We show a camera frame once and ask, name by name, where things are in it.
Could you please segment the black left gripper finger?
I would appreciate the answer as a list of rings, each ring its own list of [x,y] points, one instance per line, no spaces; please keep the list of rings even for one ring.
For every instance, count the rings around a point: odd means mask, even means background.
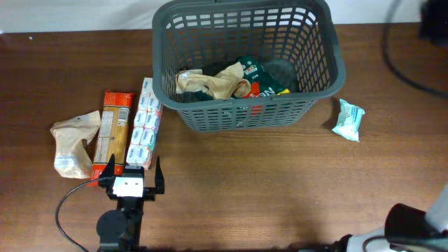
[[[112,154],[109,161],[98,178],[99,186],[109,186],[115,178],[115,155]]]
[[[160,166],[160,157],[157,157],[155,168],[155,193],[163,195],[165,193],[165,178]]]

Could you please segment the Kleenex tissue multipack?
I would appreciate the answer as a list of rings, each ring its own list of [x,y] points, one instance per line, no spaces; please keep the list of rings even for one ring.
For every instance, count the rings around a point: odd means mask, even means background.
[[[161,118],[162,103],[153,91],[153,79],[145,77],[134,117],[127,164],[150,169]]]

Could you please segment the orange spaghetti pasta packet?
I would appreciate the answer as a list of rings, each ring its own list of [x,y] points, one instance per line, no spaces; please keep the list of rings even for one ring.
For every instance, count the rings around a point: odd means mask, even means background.
[[[133,98],[134,93],[106,91],[90,180],[100,177],[112,155],[113,174],[123,173]]]

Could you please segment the grey plastic basket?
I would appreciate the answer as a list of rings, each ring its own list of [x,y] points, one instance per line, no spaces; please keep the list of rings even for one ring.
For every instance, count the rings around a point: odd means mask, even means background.
[[[171,1],[152,27],[155,96],[198,132],[296,123],[346,79],[323,0]]]

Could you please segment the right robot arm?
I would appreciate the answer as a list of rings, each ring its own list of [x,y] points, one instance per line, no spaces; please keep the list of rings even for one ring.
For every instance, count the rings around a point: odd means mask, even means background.
[[[389,33],[395,11],[401,1],[394,1],[386,16],[381,52],[389,70],[409,86],[428,94],[447,99],[447,92],[420,84],[399,71],[389,57]],[[421,6],[421,38],[447,46],[447,1],[426,1]],[[364,110],[340,99],[340,112],[333,132],[348,140],[358,140],[358,128]],[[447,185],[428,212],[405,204],[394,205],[384,227],[371,233],[348,234],[333,245],[308,251],[447,251]]]

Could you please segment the brown paper pouch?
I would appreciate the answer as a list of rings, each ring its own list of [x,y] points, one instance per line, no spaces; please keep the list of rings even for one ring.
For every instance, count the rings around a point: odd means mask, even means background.
[[[251,84],[244,78],[243,66],[236,62],[215,76],[204,75],[201,69],[183,70],[176,74],[176,94],[203,92],[213,99],[229,99],[232,95],[242,98],[251,91]]]
[[[54,168],[69,179],[88,179],[92,161],[85,146],[90,144],[101,125],[99,111],[55,122],[50,133],[55,139]]]

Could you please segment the light teal tissue pack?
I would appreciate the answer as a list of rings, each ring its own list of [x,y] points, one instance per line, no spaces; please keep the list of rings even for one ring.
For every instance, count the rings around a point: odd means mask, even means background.
[[[345,139],[359,142],[358,129],[361,125],[362,117],[365,115],[364,109],[343,99],[340,99],[339,103],[340,112],[336,126],[332,128],[332,131]]]

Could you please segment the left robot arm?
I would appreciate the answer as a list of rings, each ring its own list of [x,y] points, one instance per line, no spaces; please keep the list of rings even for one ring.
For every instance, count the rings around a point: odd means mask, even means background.
[[[146,187],[144,168],[127,165],[121,175],[114,174],[115,156],[112,155],[98,184],[106,190],[110,200],[117,202],[114,210],[102,214],[97,221],[99,251],[145,251],[140,245],[144,203],[154,202],[156,195],[165,193],[165,178],[160,160],[155,162],[155,185]]]

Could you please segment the green Nescafe coffee bag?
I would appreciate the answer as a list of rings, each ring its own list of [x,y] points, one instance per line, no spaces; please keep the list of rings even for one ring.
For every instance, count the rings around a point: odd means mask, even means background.
[[[231,63],[230,65],[235,64],[236,62],[241,63],[244,70],[244,78],[248,80],[251,84],[251,91],[242,98],[279,96],[283,94],[289,94],[291,92],[287,87],[280,84],[280,82],[276,80],[268,72],[268,70],[266,70],[266,68],[261,63],[256,61],[253,57],[251,56],[239,57],[234,63]],[[211,96],[203,92],[201,93],[203,94],[202,96],[203,99],[213,99]]]

